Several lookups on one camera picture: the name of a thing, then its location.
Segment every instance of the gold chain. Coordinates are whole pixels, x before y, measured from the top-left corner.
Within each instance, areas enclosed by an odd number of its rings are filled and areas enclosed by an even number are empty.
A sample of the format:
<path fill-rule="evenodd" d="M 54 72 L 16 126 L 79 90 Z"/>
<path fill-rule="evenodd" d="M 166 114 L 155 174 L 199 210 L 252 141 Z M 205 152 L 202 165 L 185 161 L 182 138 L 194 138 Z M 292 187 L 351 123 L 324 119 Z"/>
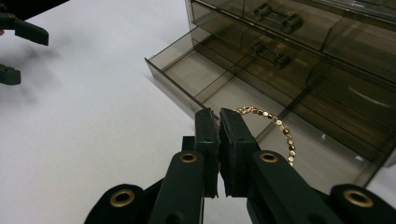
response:
<path fill-rule="evenodd" d="M 253 106 L 244 106 L 241 108 L 236 108 L 234 110 L 235 112 L 239 113 L 240 115 L 246 115 L 246 114 L 257 114 L 259 116 L 263 116 L 265 118 L 270 119 L 279 129 L 282 131 L 282 133 L 286 136 L 286 140 L 288 143 L 289 147 L 289 156 L 288 156 L 288 162 L 290 166 L 294 165 L 294 158 L 296 156 L 296 146 L 294 145 L 294 141 L 291 137 L 290 130 L 287 128 L 287 126 L 276 116 L 262 111 L 256 107 Z"/>

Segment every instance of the white surface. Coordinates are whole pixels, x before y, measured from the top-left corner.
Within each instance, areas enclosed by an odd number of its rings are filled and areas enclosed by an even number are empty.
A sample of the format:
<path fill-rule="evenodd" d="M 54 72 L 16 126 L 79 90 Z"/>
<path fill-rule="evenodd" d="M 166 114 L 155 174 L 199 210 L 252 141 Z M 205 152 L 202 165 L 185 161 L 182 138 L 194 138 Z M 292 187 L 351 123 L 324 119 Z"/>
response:
<path fill-rule="evenodd" d="M 83 223 L 106 190 L 163 177 L 193 135 L 144 61 L 188 32 L 184 0 L 72 0 L 29 21 L 49 47 L 0 37 L 0 63 L 22 72 L 0 85 L 0 223 Z M 246 207 L 221 196 L 206 223 L 244 223 Z"/>

